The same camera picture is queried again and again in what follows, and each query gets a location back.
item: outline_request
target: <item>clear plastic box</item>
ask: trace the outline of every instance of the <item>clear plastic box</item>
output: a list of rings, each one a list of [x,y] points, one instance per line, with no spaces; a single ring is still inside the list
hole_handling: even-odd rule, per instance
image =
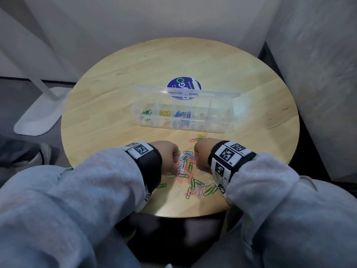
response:
[[[131,86],[138,93],[131,114],[140,126],[225,133],[239,93]]]

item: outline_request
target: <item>round wooden table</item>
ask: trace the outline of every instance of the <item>round wooden table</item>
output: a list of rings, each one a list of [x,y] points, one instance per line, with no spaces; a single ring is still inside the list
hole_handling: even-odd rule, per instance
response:
[[[167,86],[176,77],[194,77],[203,90],[240,92],[234,99],[236,121],[225,134],[140,127],[130,114],[137,94],[129,85]],[[74,86],[62,116],[65,153],[73,167],[96,151],[142,140],[168,140],[180,150],[193,150],[197,134],[229,139],[289,163],[299,138],[297,107],[287,86],[266,64],[233,46],[196,38],[151,40],[104,58]],[[194,167],[194,178],[204,181]],[[194,217],[229,208],[219,190],[205,197],[192,195],[187,179],[162,177],[143,213]],[[181,192],[174,196],[181,185]]]

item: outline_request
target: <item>round purple sticker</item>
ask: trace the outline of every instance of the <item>round purple sticker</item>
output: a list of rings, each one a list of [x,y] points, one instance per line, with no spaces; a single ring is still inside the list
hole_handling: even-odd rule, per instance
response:
[[[201,84],[194,78],[191,77],[177,77],[172,79],[168,84],[167,87],[174,87],[174,88],[182,88],[182,89],[193,89],[193,90],[201,90]],[[178,100],[190,100],[193,98],[190,97],[177,97],[172,96]]]

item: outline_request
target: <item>sleeve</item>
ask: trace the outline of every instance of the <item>sleeve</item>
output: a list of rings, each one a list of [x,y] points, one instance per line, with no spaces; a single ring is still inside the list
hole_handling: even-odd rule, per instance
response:
[[[96,267],[94,248],[144,198],[130,155],[97,152],[49,191],[28,190],[0,204],[0,266]]]
[[[242,242],[256,265],[357,267],[357,200],[345,190],[262,153],[234,174],[226,194],[244,212]]]

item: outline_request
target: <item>hand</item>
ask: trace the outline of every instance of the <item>hand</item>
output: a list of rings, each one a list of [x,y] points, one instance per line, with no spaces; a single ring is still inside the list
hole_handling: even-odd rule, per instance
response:
[[[211,167],[208,164],[208,157],[211,154],[212,148],[215,144],[222,140],[216,138],[204,138],[194,145],[194,156],[196,158],[196,167],[205,172],[211,172]]]
[[[174,174],[177,173],[177,162],[178,162],[178,146],[169,141],[155,141],[149,143],[157,148],[163,159],[161,165],[161,174]]]

